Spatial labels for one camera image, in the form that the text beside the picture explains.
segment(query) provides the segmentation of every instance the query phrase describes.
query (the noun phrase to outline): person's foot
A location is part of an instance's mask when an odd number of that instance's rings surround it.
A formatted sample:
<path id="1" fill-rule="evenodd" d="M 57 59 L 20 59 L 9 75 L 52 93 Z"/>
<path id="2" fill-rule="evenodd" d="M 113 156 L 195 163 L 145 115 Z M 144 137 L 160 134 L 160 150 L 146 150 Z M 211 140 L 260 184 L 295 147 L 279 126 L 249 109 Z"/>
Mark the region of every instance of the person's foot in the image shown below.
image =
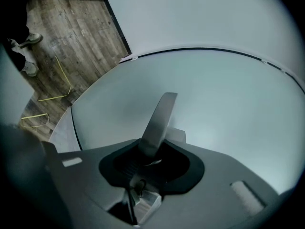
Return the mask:
<path id="1" fill-rule="evenodd" d="M 10 45 L 10 48 L 13 48 L 16 45 L 18 45 L 18 43 L 14 39 L 10 39 L 10 38 L 8 38 L 8 44 Z"/>
<path id="2" fill-rule="evenodd" d="M 18 46 L 19 47 L 24 47 L 28 44 L 35 44 L 41 41 L 42 35 L 38 34 L 38 33 L 31 33 L 29 34 L 29 36 L 27 37 L 27 39 L 25 40 L 25 42 L 20 43 Z"/>
<path id="3" fill-rule="evenodd" d="M 37 75 L 39 68 L 36 64 L 26 61 L 22 71 L 24 71 L 28 76 L 34 77 Z"/>

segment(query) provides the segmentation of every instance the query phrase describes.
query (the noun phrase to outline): white wall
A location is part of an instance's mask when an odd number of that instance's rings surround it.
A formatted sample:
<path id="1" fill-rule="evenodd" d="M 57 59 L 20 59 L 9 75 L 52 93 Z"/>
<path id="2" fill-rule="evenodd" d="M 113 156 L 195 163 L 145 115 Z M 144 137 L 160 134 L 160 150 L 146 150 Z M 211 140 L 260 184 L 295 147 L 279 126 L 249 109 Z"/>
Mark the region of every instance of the white wall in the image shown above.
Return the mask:
<path id="1" fill-rule="evenodd" d="M 109 0 L 133 56 L 214 46 L 259 56 L 305 82 L 301 37 L 279 0 Z"/>

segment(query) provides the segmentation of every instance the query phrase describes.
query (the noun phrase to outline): white plastic tab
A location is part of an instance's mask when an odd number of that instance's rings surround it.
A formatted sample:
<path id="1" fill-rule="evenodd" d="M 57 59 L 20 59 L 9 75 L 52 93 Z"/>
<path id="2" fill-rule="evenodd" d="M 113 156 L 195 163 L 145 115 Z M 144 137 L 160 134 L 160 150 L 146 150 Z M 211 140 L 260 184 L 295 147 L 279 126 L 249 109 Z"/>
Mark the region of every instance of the white plastic tab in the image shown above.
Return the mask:
<path id="1" fill-rule="evenodd" d="M 264 64 L 268 64 L 268 62 L 267 62 L 266 60 L 261 59 L 261 61 L 262 61 Z"/>
<path id="2" fill-rule="evenodd" d="M 82 159 L 79 158 L 79 157 L 76 157 L 76 158 L 73 158 L 73 159 L 63 160 L 62 164 L 63 164 L 63 166 L 68 167 L 68 166 L 76 165 L 76 164 L 81 163 L 81 162 L 82 162 Z"/>
<path id="3" fill-rule="evenodd" d="M 231 188 L 238 196 L 242 205 L 250 216 L 255 216 L 264 209 L 264 204 L 243 181 L 236 181 L 232 183 Z"/>

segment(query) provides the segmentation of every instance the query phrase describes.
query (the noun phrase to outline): person's leg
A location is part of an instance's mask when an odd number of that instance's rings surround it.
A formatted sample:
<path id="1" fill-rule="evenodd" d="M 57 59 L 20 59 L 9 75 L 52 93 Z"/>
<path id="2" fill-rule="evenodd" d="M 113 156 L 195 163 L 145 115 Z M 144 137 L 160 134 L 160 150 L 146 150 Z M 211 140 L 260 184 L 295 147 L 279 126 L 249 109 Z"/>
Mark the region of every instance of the person's leg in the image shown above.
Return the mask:
<path id="1" fill-rule="evenodd" d="M 5 11 L 5 35 L 7 38 L 14 39 L 18 44 L 26 41 L 29 36 L 29 28 L 27 27 L 27 2 L 26 0 L 17 0 Z"/>
<path id="2" fill-rule="evenodd" d="M 24 64 L 26 62 L 25 57 L 18 52 L 14 52 L 11 47 L 10 43 L 6 38 L 2 39 L 2 43 L 4 48 L 6 49 L 6 52 L 8 53 L 10 59 L 13 61 L 16 68 L 21 71 L 24 68 Z"/>
<path id="3" fill-rule="evenodd" d="M 11 49 L 10 43 L 6 38 L 1 39 L 6 52 L 8 53 L 10 59 L 13 61 L 14 65 L 19 71 L 24 71 L 28 76 L 36 76 L 38 72 L 38 67 L 25 59 L 25 57 L 18 52 Z"/>
<path id="4" fill-rule="evenodd" d="M 27 27 L 27 0 L 14 0 L 14 5 L 4 12 L 4 32 L 7 38 L 14 39 L 20 47 L 27 44 L 38 43 L 42 36 L 38 33 L 30 33 Z"/>

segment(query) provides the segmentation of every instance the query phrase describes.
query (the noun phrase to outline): gray plastic panel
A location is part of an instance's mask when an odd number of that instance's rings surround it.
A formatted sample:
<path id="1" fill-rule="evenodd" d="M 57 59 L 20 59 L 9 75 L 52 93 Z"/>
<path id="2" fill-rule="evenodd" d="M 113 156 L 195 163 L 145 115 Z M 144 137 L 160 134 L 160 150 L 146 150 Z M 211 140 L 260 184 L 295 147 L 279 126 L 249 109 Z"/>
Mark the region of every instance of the gray plastic panel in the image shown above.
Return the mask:
<path id="1" fill-rule="evenodd" d="M 57 154 L 54 148 L 47 153 L 48 157 L 52 156 L 52 163 L 57 159 L 58 164 L 50 167 L 52 176 L 73 222 L 81 220 L 79 216 L 87 221 L 90 214 L 88 223 L 93 223 L 90 225 L 93 228 L 130 226 L 105 211 L 121 199 L 124 189 L 110 186 L 99 173 L 98 164 L 104 156 L 133 141 L 62 154 Z M 224 229 L 245 222 L 250 216 L 230 188 L 230 184 L 238 180 L 246 182 L 266 205 L 271 205 L 278 199 L 276 192 L 266 182 L 232 157 L 189 144 L 172 143 L 196 154 L 204 162 L 205 174 L 188 193 L 165 196 L 160 208 L 142 226 L 144 229 Z M 75 157 L 80 157 L 82 162 L 63 167 L 61 161 Z M 85 224 L 82 222 L 83 228 L 88 227 Z"/>
<path id="2" fill-rule="evenodd" d="M 201 158 L 204 176 L 188 193 L 166 196 L 143 228 L 224 229 L 249 219 L 230 188 L 238 180 L 245 181 L 267 205 L 277 199 L 278 195 L 267 183 L 232 157 L 189 144 L 172 143 Z"/>

